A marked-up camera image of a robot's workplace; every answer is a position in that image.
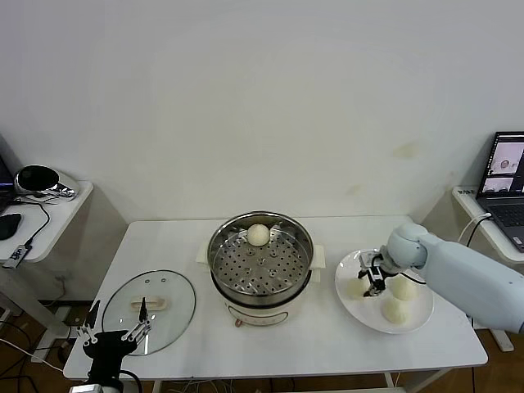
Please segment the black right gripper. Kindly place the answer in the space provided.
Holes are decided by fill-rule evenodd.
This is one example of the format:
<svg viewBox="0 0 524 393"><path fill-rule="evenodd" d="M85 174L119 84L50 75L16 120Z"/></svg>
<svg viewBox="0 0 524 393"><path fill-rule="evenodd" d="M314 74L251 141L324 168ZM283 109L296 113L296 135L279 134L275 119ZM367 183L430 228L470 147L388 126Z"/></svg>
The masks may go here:
<svg viewBox="0 0 524 393"><path fill-rule="evenodd" d="M358 272L358 279L364 278L368 278L370 286L363 297L379 296L385 291L386 282L379 264L372 262L368 268L361 269Z"/></svg>

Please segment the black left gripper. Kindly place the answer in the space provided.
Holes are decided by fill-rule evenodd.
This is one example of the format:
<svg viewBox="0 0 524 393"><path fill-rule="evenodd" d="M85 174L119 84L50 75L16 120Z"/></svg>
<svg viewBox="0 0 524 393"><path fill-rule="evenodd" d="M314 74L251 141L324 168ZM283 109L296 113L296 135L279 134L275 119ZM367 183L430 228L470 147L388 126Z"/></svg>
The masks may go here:
<svg viewBox="0 0 524 393"><path fill-rule="evenodd" d="M127 333L123 330L99 332L94 334L100 301L97 300L88 311L84 323L77 328L77 336L82 340L84 353L92 360L88 372L90 379L112 379L120 375L125 356L133 353L151 330L147 302L143 297L137 324Z"/></svg>

